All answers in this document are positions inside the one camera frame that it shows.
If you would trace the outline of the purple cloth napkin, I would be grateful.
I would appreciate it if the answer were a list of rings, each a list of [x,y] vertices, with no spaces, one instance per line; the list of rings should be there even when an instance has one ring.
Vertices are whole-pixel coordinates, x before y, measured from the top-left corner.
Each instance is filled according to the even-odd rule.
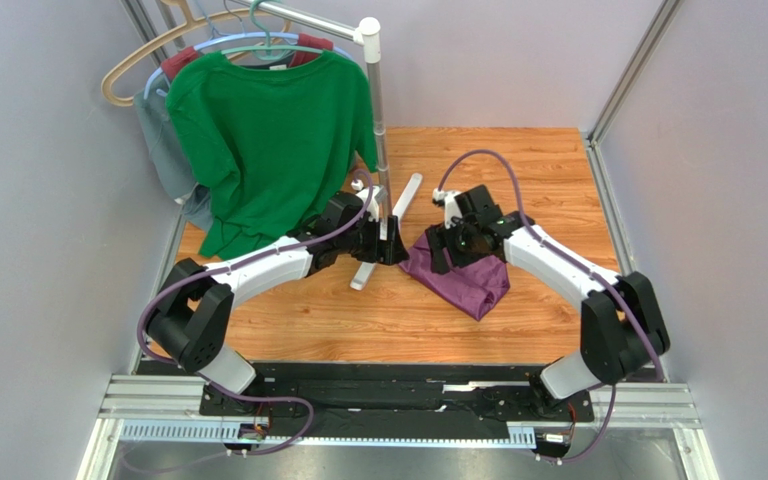
[[[408,255],[399,264],[404,273],[475,321],[490,313],[510,290],[507,266],[496,257],[436,274],[431,270],[431,248],[425,236],[408,249]]]

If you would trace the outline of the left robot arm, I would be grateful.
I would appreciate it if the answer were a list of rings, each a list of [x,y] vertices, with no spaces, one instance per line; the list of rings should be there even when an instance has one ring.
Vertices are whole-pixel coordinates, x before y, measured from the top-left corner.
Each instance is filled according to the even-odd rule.
[[[223,393],[245,393],[258,373],[225,341],[236,308],[314,275],[342,255],[387,266],[408,259],[399,217],[375,213],[374,203],[370,194],[339,192],[321,214],[259,250],[212,264],[178,262],[140,316],[139,342],[152,340],[165,351],[164,362],[201,376]]]

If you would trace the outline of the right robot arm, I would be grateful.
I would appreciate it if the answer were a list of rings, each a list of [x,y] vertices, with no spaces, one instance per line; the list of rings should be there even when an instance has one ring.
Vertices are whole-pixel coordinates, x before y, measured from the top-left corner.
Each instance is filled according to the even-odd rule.
[[[503,213],[484,185],[466,192],[435,189],[432,201],[444,211],[443,222],[425,231],[433,273],[496,258],[533,275],[579,312],[578,348],[530,381],[540,402],[559,403],[595,386],[615,385],[669,350],[647,276],[622,275],[588,261],[531,217]]]

